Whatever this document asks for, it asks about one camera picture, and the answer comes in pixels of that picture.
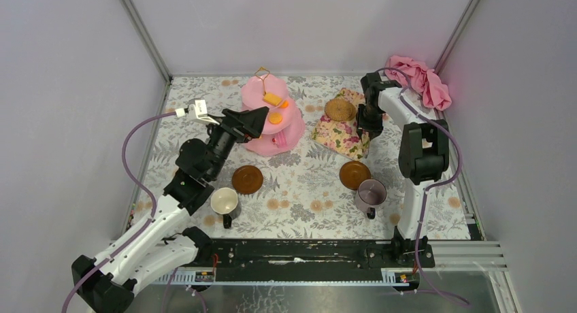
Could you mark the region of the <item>small orange cookie toy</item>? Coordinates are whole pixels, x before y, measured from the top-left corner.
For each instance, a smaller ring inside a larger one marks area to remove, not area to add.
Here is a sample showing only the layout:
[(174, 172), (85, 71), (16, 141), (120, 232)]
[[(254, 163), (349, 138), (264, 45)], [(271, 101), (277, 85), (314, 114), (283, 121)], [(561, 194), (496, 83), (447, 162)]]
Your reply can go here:
[(268, 116), (268, 122), (273, 125), (279, 125), (283, 120), (281, 113), (273, 112)]

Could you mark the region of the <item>floral rectangular serving tray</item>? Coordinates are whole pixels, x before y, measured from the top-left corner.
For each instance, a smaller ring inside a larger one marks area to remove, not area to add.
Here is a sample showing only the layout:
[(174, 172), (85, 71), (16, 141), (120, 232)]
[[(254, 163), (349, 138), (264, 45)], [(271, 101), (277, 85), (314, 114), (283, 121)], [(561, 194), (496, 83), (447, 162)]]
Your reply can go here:
[[(364, 95), (348, 88), (342, 88), (333, 99), (335, 98), (351, 102), (356, 109), (360, 103), (365, 103)], [(337, 122), (331, 120), (325, 114), (324, 109), (323, 115), (313, 128), (311, 139), (338, 154), (359, 161), (364, 159), (362, 142), (368, 134), (364, 133), (362, 137), (359, 137), (356, 129), (356, 117), (349, 121)]]

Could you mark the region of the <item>pink cake slice toy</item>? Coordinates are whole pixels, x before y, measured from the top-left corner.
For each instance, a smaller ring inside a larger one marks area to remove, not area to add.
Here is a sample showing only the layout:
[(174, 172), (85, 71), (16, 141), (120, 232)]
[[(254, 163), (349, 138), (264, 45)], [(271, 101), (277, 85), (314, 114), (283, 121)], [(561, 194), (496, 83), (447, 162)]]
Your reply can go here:
[(277, 133), (275, 136), (272, 137), (271, 142), (277, 148), (284, 148), (286, 146), (286, 137), (284, 134)]

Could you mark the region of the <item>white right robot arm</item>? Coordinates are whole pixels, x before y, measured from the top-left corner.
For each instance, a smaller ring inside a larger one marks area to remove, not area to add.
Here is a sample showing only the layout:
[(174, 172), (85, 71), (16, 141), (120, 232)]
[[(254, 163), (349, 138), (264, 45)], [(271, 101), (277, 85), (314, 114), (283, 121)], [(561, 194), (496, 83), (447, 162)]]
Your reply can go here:
[(398, 166), (405, 179), (404, 208), (391, 240), (391, 260), (406, 267), (417, 258), (417, 248), (425, 248), (427, 219), (425, 189), (441, 179), (448, 169), (448, 125), (445, 120), (428, 120), (410, 104), (401, 84), (383, 80), (378, 72), (361, 78), (364, 102), (357, 107), (357, 134), (378, 137), (383, 115), (390, 116), (401, 129)]

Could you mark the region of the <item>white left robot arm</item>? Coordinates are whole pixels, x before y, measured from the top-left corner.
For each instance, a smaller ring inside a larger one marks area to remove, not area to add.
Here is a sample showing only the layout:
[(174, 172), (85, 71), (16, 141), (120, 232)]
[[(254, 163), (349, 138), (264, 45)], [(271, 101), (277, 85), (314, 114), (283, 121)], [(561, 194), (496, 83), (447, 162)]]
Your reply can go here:
[(207, 114), (203, 101), (180, 108), (168, 116), (194, 116), (207, 127), (208, 140), (185, 141), (178, 153), (178, 168), (163, 194), (152, 201), (149, 215), (135, 223), (108, 248), (93, 258), (79, 256), (72, 264), (74, 287), (62, 311), (79, 295), (95, 312), (124, 312), (138, 293), (169, 271), (187, 263), (205, 265), (211, 257), (212, 240), (198, 227), (179, 231), (172, 243), (156, 245), (180, 223), (190, 218), (214, 192), (211, 185), (236, 144), (261, 136), (269, 108), (235, 112), (224, 109), (221, 116)]

